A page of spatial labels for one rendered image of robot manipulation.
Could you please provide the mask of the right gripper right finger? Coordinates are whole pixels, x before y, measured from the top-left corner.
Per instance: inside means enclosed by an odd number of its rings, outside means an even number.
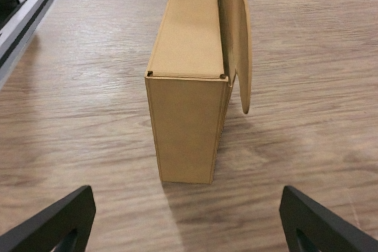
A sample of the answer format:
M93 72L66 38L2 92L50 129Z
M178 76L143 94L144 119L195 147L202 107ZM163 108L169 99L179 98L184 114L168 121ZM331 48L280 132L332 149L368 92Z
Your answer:
M285 185L279 206L289 252L378 252L378 240L297 188Z

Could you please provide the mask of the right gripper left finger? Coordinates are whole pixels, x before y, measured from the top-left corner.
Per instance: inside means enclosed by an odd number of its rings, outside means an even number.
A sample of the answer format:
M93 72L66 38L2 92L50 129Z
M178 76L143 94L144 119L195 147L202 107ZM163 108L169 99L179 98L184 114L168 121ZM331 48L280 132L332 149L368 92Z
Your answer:
M0 252L85 252L96 215L83 185L0 235Z

